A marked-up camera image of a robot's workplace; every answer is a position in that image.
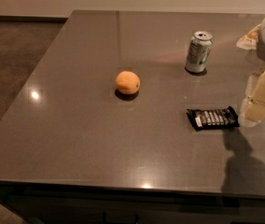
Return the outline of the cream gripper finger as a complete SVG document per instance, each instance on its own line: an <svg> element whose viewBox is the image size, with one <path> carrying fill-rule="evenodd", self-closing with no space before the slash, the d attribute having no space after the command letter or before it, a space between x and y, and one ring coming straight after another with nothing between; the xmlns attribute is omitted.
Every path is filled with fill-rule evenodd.
<svg viewBox="0 0 265 224"><path fill-rule="evenodd" d="M247 82L240 108L240 124L255 127L265 119L265 69L253 73Z"/></svg>
<svg viewBox="0 0 265 224"><path fill-rule="evenodd" d="M260 24L255 26L252 30L250 30L246 35L241 37L237 43L236 47L240 49L256 49L258 42L258 34L259 34Z"/></svg>

